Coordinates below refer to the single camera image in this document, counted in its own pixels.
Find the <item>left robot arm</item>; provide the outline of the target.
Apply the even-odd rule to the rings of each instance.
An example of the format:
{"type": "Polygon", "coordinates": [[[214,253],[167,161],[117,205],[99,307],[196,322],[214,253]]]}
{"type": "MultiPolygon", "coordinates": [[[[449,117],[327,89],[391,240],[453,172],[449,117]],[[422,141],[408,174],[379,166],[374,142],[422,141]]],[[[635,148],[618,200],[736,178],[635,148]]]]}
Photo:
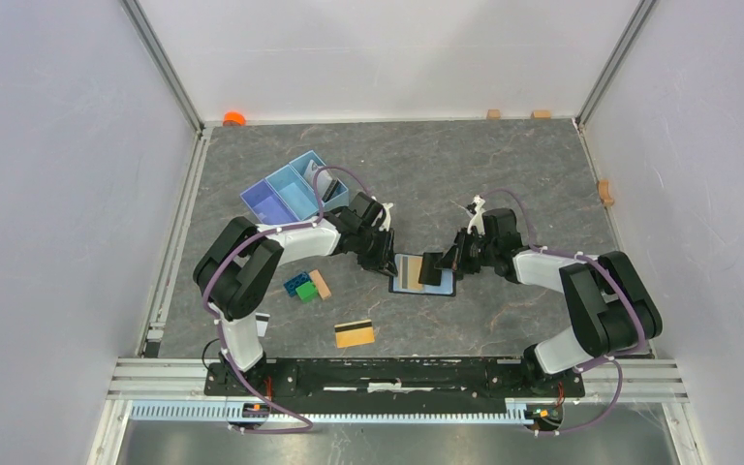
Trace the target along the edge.
{"type": "Polygon", "coordinates": [[[242,394],[265,382],[265,351],[257,328],[257,308],[278,266],[316,257],[354,254],[362,269],[397,275],[389,202],[361,192],[347,206],[286,225],[230,220],[193,271],[204,309],[215,317],[228,380],[242,394]]]}

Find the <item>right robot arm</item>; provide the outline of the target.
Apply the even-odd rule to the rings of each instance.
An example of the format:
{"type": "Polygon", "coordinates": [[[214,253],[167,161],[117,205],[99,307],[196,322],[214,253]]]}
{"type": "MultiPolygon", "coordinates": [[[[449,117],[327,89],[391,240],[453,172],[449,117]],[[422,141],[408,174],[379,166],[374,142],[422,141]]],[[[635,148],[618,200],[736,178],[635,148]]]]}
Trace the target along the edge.
{"type": "Polygon", "coordinates": [[[545,395],[561,374],[638,352],[662,333],[660,312],[625,253],[554,254],[524,243],[510,208],[471,213],[438,268],[461,279],[487,267],[510,283],[557,292],[566,302],[569,326],[523,353],[520,380],[528,392],[545,395]]]}

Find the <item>dark credit card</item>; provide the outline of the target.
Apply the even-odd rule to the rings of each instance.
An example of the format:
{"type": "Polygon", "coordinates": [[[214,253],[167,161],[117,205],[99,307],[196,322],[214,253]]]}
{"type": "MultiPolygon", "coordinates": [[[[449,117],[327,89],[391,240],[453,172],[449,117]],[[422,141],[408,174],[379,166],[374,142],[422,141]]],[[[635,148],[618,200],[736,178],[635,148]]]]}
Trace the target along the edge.
{"type": "Polygon", "coordinates": [[[443,268],[440,262],[442,252],[424,252],[421,256],[418,282],[423,286],[440,286],[443,281],[443,268]]]}

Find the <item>black card holder wallet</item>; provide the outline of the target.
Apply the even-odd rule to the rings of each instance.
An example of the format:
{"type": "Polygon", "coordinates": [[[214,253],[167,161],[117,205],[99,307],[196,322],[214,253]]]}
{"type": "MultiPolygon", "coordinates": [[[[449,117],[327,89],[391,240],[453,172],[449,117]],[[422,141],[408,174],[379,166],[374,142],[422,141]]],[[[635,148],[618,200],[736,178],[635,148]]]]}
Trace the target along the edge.
{"type": "Polygon", "coordinates": [[[388,290],[393,294],[455,296],[456,278],[451,269],[423,273],[428,261],[421,255],[396,254],[397,275],[390,277],[388,290]]]}

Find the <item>silver credit card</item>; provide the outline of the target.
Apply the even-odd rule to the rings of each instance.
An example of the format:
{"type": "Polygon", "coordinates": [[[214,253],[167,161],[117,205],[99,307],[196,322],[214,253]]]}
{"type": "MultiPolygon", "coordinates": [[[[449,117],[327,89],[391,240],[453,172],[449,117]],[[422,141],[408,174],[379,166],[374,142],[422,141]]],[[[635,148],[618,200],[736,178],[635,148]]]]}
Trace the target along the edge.
{"type": "Polygon", "coordinates": [[[256,314],[256,329],[257,329],[258,336],[260,338],[263,338],[265,336],[269,321],[270,321],[269,314],[266,314],[266,313],[256,314]]]}

